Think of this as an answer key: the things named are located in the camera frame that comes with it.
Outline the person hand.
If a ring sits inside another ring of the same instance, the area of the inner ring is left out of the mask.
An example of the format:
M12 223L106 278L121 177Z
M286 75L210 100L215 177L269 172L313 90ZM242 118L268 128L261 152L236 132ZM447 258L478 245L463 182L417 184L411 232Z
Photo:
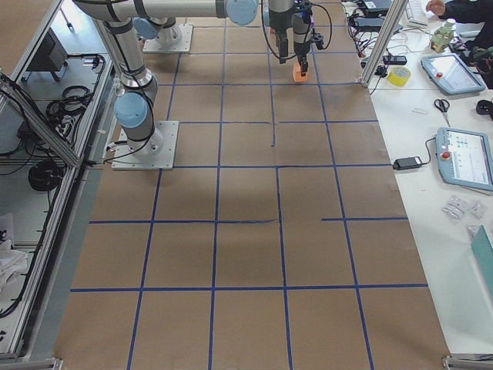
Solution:
M444 0L430 0L425 6L425 10L436 16L442 16L446 12L446 5Z

